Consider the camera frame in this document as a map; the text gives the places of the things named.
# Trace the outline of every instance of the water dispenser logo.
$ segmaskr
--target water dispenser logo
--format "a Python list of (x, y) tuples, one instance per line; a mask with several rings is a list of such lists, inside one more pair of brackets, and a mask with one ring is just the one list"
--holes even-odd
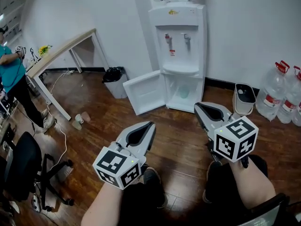
[(174, 11), (174, 10), (170, 10), (168, 13), (169, 13), (170, 15), (177, 15), (179, 12)]

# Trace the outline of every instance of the white bucket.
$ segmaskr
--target white bucket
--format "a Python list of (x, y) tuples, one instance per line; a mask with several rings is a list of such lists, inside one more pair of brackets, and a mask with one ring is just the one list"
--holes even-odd
[(253, 111), (255, 102), (256, 96), (251, 86), (243, 83), (235, 84), (235, 90), (232, 98), (234, 112), (241, 116), (249, 115)]

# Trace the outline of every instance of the shoe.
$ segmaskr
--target shoe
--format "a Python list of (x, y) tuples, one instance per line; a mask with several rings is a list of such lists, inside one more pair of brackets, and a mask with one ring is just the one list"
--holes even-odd
[(162, 209), (167, 205), (167, 198), (164, 193), (161, 178), (154, 168), (148, 167), (143, 174), (143, 184), (150, 185), (152, 190), (155, 191), (154, 199), (158, 209)]
[[(207, 169), (207, 175), (206, 175), (206, 179), (208, 181), (208, 178), (209, 178), (209, 175), (210, 173), (212, 172), (212, 169), (214, 168), (217, 168), (217, 167), (220, 167), (222, 166), (222, 163), (220, 161), (212, 161)], [(203, 196), (202, 196), (202, 199), (205, 203), (212, 203), (210, 200), (208, 200), (206, 198), (206, 189), (204, 190), (203, 192)]]
[(208, 204), (212, 203), (211, 201), (209, 201), (209, 200), (206, 198), (206, 189), (205, 189), (204, 192), (203, 192), (202, 199), (203, 199), (204, 203), (208, 203)]
[(20, 214), (20, 209), (18, 205), (14, 201), (9, 201), (9, 205), (18, 213)]
[(222, 163), (220, 161), (212, 161), (207, 169), (207, 175), (206, 175), (206, 179), (208, 181), (209, 178), (209, 174), (212, 172), (212, 169), (214, 168), (218, 168), (222, 166)]
[(55, 122), (53, 116), (45, 117), (43, 120), (43, 128), (39, 127), (37, 133), (45, 133)]
[(40, 112), (42, 119), (44, 119), (48, 115), (48, 109), (45, 109), (44, 111)]

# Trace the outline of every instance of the chair backrest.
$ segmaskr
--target chair backrest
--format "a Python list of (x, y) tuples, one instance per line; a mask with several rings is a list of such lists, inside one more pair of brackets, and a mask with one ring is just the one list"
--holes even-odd
[(34, 192), (34, 180), (41, 164), (42, 153), (38, 143), (30, 133), (23, 133), (13, 150), (5, 189), (16, 200), (26, 200), (29, 192)]

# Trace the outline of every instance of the water bottle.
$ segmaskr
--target water bottle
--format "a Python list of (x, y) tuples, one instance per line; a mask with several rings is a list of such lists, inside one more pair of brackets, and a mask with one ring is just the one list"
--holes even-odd
[(297, 107), (297, 110), (293, 113), (293, 123), (296, 126), (301, 126), (301, 102)]
[(290, 68), (284, 61), (275, 63), (275, 65), (276, 67), (269, 70), (264, 76), (255, 103), (258, 113), (269, 121), (276, 117), (280, 103), (285, 96), (285, 74)]
[(284, 124), (291, 122), (292, 116), (301, 101), (301, 71), (297, 66), (294, 66), (294, 68), (297, 73), (287, 78), (287, 93), (277, 112), (277, 117)]

